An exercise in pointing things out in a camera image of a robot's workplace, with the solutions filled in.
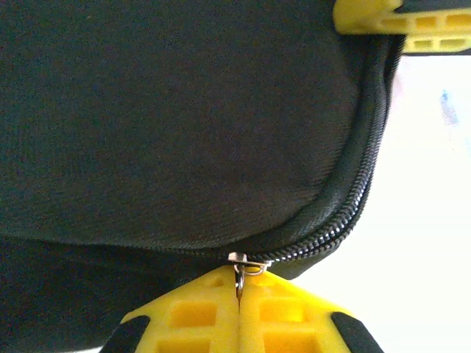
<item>black rubber pad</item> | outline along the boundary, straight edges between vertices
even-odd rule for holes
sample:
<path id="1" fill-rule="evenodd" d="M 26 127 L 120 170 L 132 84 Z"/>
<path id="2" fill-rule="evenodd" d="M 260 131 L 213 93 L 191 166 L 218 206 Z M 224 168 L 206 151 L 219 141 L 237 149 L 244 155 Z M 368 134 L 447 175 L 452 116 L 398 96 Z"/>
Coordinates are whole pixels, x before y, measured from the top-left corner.
<path id="1" fill-rule="evenodd" d="M 345 313 L 330 318 L 352 353 L 384 353 L 361 321 Z"/>
<path id="2" fill-rule="evenodd" d="M 119 325 L 100 353 L 134 353 L 149 322 L 149 316 L 138 316 Z"/>
<path id="3" fill-rule="evenodd" d="M 470 0 L 404 0 L 396 13 L 420 13 L 422 11 L 438 11 L 465 9 L 471 7 Z"/>

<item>black zipper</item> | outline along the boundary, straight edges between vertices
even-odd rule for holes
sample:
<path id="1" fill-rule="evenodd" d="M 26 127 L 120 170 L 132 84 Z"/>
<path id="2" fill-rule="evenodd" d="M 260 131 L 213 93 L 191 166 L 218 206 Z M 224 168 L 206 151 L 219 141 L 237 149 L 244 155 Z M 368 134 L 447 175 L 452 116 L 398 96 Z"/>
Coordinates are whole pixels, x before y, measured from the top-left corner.
<path id="1" fill-rule="evenodd" d="M 327 225 L 290 246 L 284 246 L 283 248 L 271 252 L 258 254 L 248 253 L 247 258 L 249 261 L 283 262 L 317 256 L 338 246 L 352 232 L 353 227 L 356 225 L 363 211 L 368 196 L 373 170 L 378 157 L 380 139 L 386 125 L 392 93 L 392 80 L 396 73 L 400 55 L 406 40 L 404 36 L 394 36 L 393 38 L 390 48 L 391 54 L 389 55 L 391 59 L 390 61 L 387 60 L 386 64 L 384 64 L 386 66 L 386 70 L 384 71 L 387 73 L 387 76 L 378 80 L 380 82 L 375 82 L 375 96 L 373 97 L 373 99 L 375 99 L 375 117 L 370 129 L 366 150 L 358 174 L 350 188 L 345 203 L 336 211 L 335 215 L 331 217 Z M 379 58 L 376 56 L 376 65 L 379 64 L 378 60 Z M 164 249 L 164 251 L 192 257 L 204 257 L 218 261 L 224 261 L 228 256 L 227 252 L 221 252 L 216 249 Z"/>

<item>white background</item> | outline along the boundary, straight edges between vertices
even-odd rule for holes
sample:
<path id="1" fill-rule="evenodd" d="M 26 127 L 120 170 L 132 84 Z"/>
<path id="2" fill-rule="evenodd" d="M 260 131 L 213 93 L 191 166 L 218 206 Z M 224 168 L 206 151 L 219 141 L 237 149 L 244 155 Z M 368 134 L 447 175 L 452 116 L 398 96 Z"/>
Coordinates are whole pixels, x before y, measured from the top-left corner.
<path id="1" fill-rule="evenodd" d="M 452 135 L 443 89 L 462 125 Z M 385 353 L 471 352 L 470 98 L 471 57 L 403 59 L 362 219 L 294 280 L 355 313 Z"/>

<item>zipper pull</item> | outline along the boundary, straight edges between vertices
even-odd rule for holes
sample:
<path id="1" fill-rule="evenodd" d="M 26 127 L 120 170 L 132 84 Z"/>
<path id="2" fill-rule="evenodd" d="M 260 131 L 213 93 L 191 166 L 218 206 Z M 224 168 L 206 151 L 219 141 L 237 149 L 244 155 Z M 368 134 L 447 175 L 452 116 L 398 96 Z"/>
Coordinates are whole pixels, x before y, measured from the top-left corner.
<path id="1" fill-rule="evenodd" d="M 241 252 L 231 252 L 227 260 L 234 264 L 235 271 L 235 294 L 239 306 L 241 305 L 242 293 L 244 291 L 245 276 L 258 276 L 265 273 L 268 267 L 272 265 L 272 261 L 267 263 L 254 263 L 247 260 L 247 254 Z"/>

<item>yellow plastic bracket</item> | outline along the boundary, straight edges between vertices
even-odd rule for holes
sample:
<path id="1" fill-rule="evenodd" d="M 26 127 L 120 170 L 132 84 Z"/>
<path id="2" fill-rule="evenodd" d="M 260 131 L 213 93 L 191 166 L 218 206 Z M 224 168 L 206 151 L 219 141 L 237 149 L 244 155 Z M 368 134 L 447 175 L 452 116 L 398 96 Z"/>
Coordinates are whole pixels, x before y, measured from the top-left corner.
<path id="1" fill-rule="evenodd" d="M 132 311 L 150 317 L 135 353 L 350 353 L 330 314 L 345 309 L 274 274 L 246 276 L 240 307 L 232 266 Z"/>
<path id="2" fill-rule="evenodd" d="M 396 13 L 403 0 L 337 0 L 333 10 L 341 34 L 405 34 L 407 52 L 471 48 L 471 6 L 454 10 Z"/>

